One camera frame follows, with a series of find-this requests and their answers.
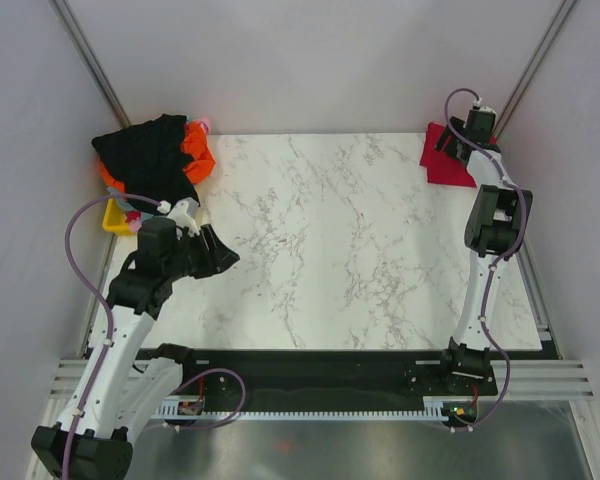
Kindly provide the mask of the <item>crimson red t shirt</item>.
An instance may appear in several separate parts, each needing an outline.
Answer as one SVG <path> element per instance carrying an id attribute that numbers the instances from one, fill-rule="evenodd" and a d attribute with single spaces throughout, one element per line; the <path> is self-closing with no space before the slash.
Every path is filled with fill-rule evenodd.
<path id="1" fill-rule="evenodd" d="M 454 141 L 453 136 L 446 137 L 440 150 L 436 148 L 445 128 L 434 122 L 427 125 L 423 151 L 419 165 L 425 168 L 429 184 L 475 188 L 476 183 L 466 168 L 455 157 L 446 152 Z"/>

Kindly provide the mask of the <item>yellow plastic basket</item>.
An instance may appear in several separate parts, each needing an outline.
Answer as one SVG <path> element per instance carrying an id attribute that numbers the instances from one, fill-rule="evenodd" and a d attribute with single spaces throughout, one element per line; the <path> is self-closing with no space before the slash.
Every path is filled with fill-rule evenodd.
<path id="1" fill-rule="evenodd" d="M 103 229 L 118 236 L 130 236 L 135 234 L 140 227 L 141 221 L 136 220 L 131 223 L 126 223 L 122 211 L 118 208 L 113 198 L 114 197 L 109 198 L 106 204 L 102 220 Z"/>

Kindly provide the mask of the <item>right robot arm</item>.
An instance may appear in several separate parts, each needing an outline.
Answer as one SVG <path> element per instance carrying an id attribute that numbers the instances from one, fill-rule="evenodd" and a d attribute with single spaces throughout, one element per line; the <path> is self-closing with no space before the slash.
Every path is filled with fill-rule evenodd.
<path id="1" fill-rule="evenodd" d="M 491 141 L 496 113 L 473 106 L 467 119 L 448 119 L 435 149 L 463 166 L 477 186 L 464 232 L 469 281 L 457 327 L 441 354 L 438 381 L 459 395 L 494 395 L 491 353 L 501 348 L 490 332 L 499 285 L 525 236 L 533 194 L 506 172 Z"/>

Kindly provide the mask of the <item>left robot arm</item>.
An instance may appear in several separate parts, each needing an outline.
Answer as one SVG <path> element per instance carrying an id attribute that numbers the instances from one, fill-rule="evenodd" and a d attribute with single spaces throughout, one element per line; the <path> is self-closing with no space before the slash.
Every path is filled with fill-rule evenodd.
<path id="1" fill-rule="evenodd" d="M 154 357 L 126 386 L 144 339 L 156 323 L 174 284 L 227 271 L 237 253 L 204 224 L 196 230 L 154 217 L 139 230 L 137 247 L 109 284 L 107 324 L 78 385 L 51 426 L 36 428 L 31 447 L 57 479 L 122 479 L 134 444 L 163 400 L 188 393 L 199 369 L 184 359 Z"/>

